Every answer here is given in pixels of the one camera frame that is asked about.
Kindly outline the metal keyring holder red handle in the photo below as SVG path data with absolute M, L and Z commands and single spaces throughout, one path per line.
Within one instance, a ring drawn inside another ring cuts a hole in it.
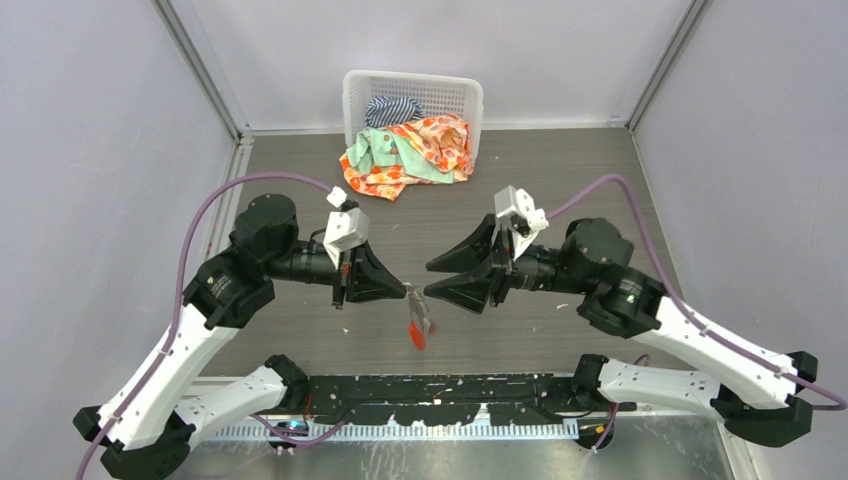
M 404 284 L 404 287 L 410 311 L 409 335 L 415 348 L 424 350 L 428 339 L 436 334 L 438 327 L 431 316 L 430 308 L 422 291 L 408 282 Z

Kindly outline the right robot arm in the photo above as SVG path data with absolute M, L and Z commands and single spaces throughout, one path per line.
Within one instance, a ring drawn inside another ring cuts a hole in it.
M 493 215 L 485 216 L 467 238 L 427 263 L 443 279 L 425 294 L 473 313 L 499 305 L 511 290 L 578 295 L 577 312 L 593 328 L 688 364 L 687 370 L 662 369 L 584 354 L 570 382 L 580 408 L 633 402 L 688 411 L 772 448 L 811 430 L 813 408 L 800 391 L 815 380 L 817 359 L 761 348 L 678 307 L 660 281 L 631 266 L 633 244 L 607 220 L 571 222 L 558 248 L 531 245 L 518 252 L 513 238 Z

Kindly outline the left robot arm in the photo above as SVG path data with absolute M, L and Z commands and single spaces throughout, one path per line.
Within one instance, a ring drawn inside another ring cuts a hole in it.
M 74 426 L 101 446 L 115 479 L 164 479 L 214 432 L 277 408 L 305 408 L 308 376 L 283 355 L 244 378 L 188 400 L 185 392 L 208 362 L 275 297 L 276 281 L 326 285 L 334 307 L 401 299 L 405 285 L 376 258 L 369 221 L 342 199 L 325 229 L 299 236 L 294 202 L 254 198 L 239 214 L 229 246 L 204 262 L 177 300 L 178 316 L 126 385 L 107 403 L 82 408 Z

